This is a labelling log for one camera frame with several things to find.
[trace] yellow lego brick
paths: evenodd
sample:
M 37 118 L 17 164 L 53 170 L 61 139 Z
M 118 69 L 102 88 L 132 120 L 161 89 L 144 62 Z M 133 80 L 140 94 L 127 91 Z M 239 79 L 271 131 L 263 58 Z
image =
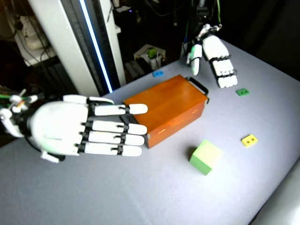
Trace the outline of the yellow lego brick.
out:
M 251 145 L 255 144 L 257 141 L 258 140 L 254 135 L 249 135 L 242 139 L 242 142 L 246 147 L 250 147 Z

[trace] brown wooden box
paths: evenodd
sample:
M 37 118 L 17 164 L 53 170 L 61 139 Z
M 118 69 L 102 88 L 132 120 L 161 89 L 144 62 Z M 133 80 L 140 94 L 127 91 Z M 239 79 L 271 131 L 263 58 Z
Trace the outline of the brown wooden box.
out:
M 128 98 L 124 103 L 144 103 L 148 106 L 148 112 L 135 115 L 135 119 L 147 127 L 147 144 L 151 148 L 199 118 L 208 101 L 207 94 L 208 90 L 194 78 L 185 79 L 178 75 Z

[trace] white light strip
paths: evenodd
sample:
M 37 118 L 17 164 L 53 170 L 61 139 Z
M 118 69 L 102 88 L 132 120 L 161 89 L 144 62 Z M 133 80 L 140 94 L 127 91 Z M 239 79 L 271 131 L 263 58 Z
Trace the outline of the white light strip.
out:
M 88 25 L 88 28 L 89 28 L 90 36 L 92 38 L 93 45 L 94 45 L 94 48 L 96 50 L 96 54 L 97 54 L 99 62 L 100 62 L 100 66 L 101 66 L 103 74 L 104 74 L 104 78 L 105 78 L 108 90 L 109 90 L 110 93 L 112 93 L 113 90 L 112 90 L 111 84 L 110 84 L 108 76 L 107 76 L 107 72 L 106 72 L 106 69 L 105 69 L 105 66 L 104 66 L 104 62 L 103 62 L 103 59 L 102 59 L 102 56 L 101 56 L 101 53 L 100 53 L 100 48 L 98 46 L 94 30 L 93 30 L 93 27 L 92 27 L 92 23 L 90 22 L 90 16 L 89 16 L 88 10 L 86 8 L 84 0 L 79 0 L 79 1 L 80 1 L 80 5 L 81 5 L 81 8 L 82 8 L 83 14 L 84 14 L 85 21 L 86 21 L 86 23 Z

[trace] black handle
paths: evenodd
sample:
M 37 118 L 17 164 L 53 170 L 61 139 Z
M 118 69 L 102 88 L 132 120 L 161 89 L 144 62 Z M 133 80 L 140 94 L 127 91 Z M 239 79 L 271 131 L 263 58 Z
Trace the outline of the black handle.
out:
M 206 87 L 204 87 L 202 84 L 200 84 L 197 80 L 195 80 L 194 78 L 188 76 L 186 77 L 186 80 L 192 82 L 194 85 L 196 85 L 200 90 L 202 90 L 204 92 L 204 95 L 207 97 L 208 95 L 208 89 Z

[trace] sneaker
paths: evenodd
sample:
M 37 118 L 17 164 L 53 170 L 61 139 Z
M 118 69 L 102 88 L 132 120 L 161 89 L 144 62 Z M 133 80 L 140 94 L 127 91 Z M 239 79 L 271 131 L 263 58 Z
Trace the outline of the sneaker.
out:
M 35 16 L 20 16 L 20 20 L 23 24 L 22 33 L 28 48 L 41 49 L 43 48 L 42 42 L 44 46 L 49 44 L 49 41 Z

